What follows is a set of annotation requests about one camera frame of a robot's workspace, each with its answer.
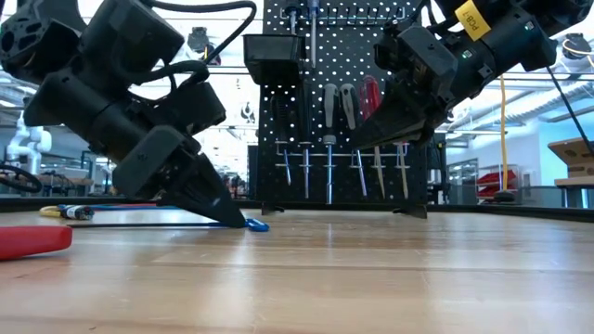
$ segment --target yellow label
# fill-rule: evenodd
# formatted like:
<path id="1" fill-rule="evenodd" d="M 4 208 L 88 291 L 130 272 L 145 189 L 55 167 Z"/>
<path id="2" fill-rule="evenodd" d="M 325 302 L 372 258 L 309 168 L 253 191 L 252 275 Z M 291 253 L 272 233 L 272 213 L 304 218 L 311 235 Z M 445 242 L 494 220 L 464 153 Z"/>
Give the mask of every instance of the yellow label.
<path id="1" fill-rule="evenodd" d="M 491 27 L 484 20 L 483 15 L 481 15 L 472 0 L 468 0 L 464 5 L 456 9 L 456 17 L 473 41 L 477 41 L 491 31 Z"/>

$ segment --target red object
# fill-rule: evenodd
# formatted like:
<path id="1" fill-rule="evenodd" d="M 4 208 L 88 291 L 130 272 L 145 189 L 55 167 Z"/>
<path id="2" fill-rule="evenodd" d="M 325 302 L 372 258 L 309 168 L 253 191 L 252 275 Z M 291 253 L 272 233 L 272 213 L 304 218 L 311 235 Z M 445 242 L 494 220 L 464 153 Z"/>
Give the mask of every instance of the red object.
<path id="1" fill-rule="evenodd" d="M 366 75 L 363 78 L 360 95 L 363 120 L 366 120 L 375 112 L 381 103 L 380 86 L 378 85 L 378 81 L 371 75 Z"/>
<path id="2" fill-rule="evenodd" d="M 508 170 L 508 184 L 517 177 L 516 173 L 513 170 Z M 498 185 L 500 183 L 499 180 L 503 179 L 503 172 L 493 172 L 488 173 L 487 175 L 481 177 L 476 184 L 478 186 L 492 186 Z"/>
<path id="3" fill-rule="evenodd" d="M 72 229 L 67 226 L 0 227 L 0 260 L 62 251 L 71 244 Z"/>

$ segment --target black tool bin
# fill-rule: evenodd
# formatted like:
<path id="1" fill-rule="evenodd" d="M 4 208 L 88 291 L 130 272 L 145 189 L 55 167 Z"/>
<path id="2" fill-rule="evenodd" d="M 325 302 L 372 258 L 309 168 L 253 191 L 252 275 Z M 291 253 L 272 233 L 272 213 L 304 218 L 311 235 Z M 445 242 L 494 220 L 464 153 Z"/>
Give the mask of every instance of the black tool bin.
<path id="1" fill-rule="evenodd" d="M 295 35 L 243 35 L 243 61 L 256 84 L 299 84 L 305 38 Z"/>

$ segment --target workbench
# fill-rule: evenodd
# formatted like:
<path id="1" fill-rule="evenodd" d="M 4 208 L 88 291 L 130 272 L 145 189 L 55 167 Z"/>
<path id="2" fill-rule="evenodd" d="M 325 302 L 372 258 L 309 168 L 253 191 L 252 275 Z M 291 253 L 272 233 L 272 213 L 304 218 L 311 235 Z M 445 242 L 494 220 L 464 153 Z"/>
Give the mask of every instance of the workbench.
<path id="1" fill-rule="evenodd" d="M 0 263 L 0 332 L 587 333 L 594 225 L 495 215 L 291 211 L 247 229 L 76 229 Z M 56 224 L 36 212 L 3 225 Z M 97 223 L 204 221 L 98 212 Z"/>

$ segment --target pegboard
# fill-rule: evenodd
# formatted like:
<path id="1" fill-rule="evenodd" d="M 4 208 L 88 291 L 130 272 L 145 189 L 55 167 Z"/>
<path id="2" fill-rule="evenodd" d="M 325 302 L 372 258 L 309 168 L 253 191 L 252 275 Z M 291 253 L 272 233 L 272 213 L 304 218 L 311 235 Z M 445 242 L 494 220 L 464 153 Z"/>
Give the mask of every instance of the pegboard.
<path id="1" fill-rule="evenodd" d="M 381 93 L 385 79 L 390 72 L 379 69 L 374 63 L 373 44 L 381 38 L 382 25 L 389 19 L 403 18 L 413 12 L 417 1 L 393 2 L 371 1 L 354 2 L 332 0 L 320 2 L 321 18 L 316 29 L 316 68 L 311 68 L 311 24 L 307 19 L 308 11 L 302 4 L 302 16 L 299 19 L 297 34 L 305 36 L 307 71 L 305 78 L 311 87 L 311 141 L 309 146 L 310 164 L 309 199 L 305 198 L 303 167 L 303 141 L 297 132 L 296 124 L 289 131 L 287 145 L 289 163 L 291 166 L 291 185 L 287 184 L 284 167 L 277 166 L 284 162 L 282 149 L 278 148 L 275 133 L 273 113 L 271 110 L 271 96 L 281 97 L 289 109 L 296 109 L 296 87 L 271 86 L 261 87 L 259 148 L 258 148 L 258 191 L 257 199 L 261 201 L 279 203 L 291 201 L 309 201 L 315 203 L 326 202 L 327 184 L 327 146 L 322 142 L 325 134 L 324 111 L 322 95 L 325 84 L 336 84 L 339 88 L 343 84 L 352 84 L 357 93 L 365 75 L 376 78 Z M 282 9 L 285 4 L 278 0 L 265 0 L 264 33 L 290 34 L 289 20 Z M 350 133 L 346 117 L 341 110 L 334 118 L 334 134 L 337 144 L 333 146 L 333 184 L 334 203 L 394 203 L 405 200 L 402 188 L 401 169 L 397 157 L 397 146 L 381 147 L 381 164 L 384 166 L 383 179 L 386 198 L 381 195 L 380 182 L 374 164 L 373 148 L 362 150 L 362 162 L 367 184 L 367 198 L 363 197 L 359 171 L 351 168 L 356 165 L 355 157 L 349 144 Z M 409 201 L 414 203 L 427 202 L 427 151 L 424 148 L 407 146 L 406 166 Z"/>

